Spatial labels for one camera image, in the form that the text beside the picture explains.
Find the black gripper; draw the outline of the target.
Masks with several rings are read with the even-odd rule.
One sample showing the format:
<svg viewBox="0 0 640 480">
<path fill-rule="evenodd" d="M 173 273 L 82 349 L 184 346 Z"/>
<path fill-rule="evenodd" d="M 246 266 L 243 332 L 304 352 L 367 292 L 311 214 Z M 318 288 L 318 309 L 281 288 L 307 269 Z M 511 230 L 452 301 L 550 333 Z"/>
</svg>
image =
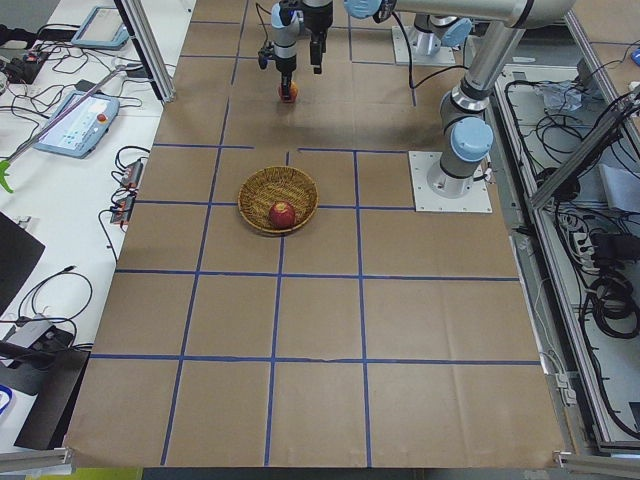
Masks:
<svg viewBox="0 0 640 480">
<path fill-rule="evenodd" d="M 326 52 L 326 42 L 324 39 L 311 39 L 310 45 L 310 63 L 313 67 L 313 73 L 320 75 L 322 73 L 323 56 Z M 287 85 L 293 81 L 293 74 L 297 67 L 295 58 L 277 58 L 276 69 L 280 73 L 280 84 Z"/>
<path fill-rule="evenodd" d="M 304 25 L 311 33 L 312 40 L 324 44 L 328 30 L 333 23 L 333 1 L 304 0 L 303 16 Z"/>
</svg>

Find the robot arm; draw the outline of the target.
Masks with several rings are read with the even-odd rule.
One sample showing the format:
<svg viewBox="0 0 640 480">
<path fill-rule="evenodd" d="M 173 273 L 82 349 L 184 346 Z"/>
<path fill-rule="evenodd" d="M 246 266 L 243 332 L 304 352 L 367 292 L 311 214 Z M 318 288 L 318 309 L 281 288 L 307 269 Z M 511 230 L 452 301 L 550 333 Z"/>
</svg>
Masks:
<svg viewBox="0 0 640 480">
<path fill-rule="evenodd" d="M 297 68 L 297 39 L 303 29 L 303 17 L 299 10 L 285 7 L 285 2 L 271 7 L 271 27 L 273 30 L 273 58 L 280 73 L 278 94 L 283 103 L 294 103 L 298 88 L 293 81 Z"/>
<path fill-rule="evenodd" d="M 345 1 L 349 16 L 381 23 L 395 12 L 456 16 L 490 23 L 460 83 L 441 102 L 445 146 L 427 183 L 436 194 L 465 196 L 474 172 L 491 150 L 494 134 L 482 119 L 491 90 L 527 30 L 548 26 L 574 6 L 572 1 Z"/>
</svg>

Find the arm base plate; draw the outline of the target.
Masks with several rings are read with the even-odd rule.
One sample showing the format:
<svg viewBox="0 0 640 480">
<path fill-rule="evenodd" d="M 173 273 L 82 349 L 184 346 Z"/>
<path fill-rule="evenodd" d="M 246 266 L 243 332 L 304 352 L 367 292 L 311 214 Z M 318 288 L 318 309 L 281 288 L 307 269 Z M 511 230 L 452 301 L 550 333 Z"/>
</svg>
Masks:
<svg viewBox="0 0 640 480">
<path fill-rule="evenodd" d="M 414 208 L 419 213 L 491 214 L 482 165 L 466 179 L 449 177 L 441 169 L 440 152 L 409 151 Z"/>
<path fill-rule="evenodd" d="M 393 26 L 391 32 L 396 65 L 407 66 L 409 59 L 419 66 L 447 67 L 456 63 L 453 49 L 442 46 L 434 33 L 414 26 Z"/>
</svg>

